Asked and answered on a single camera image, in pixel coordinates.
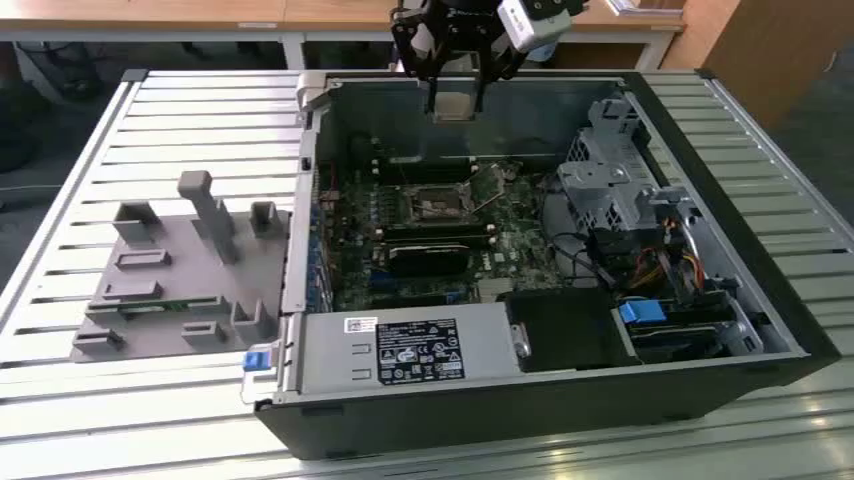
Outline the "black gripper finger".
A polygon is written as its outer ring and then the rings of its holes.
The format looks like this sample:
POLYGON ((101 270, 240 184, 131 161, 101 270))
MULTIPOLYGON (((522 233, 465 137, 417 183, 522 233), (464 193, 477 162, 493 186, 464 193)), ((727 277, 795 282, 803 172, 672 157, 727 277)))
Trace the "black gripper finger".
POLYGON ((486 86, 497 80, 509 80, 525 60, 526 54, 512 45, 501 22, 493 19, 484 30, 477 43, 478 71, 474 83, 473 112, 482 111, 482 99, 486 86))
POLYGON ((434 39, 430 28, 437 25, 437 7, 394 7, 390 10, 390 34, 404 73, 426 84, 424 113, 434 112, 437 75, 434 39))

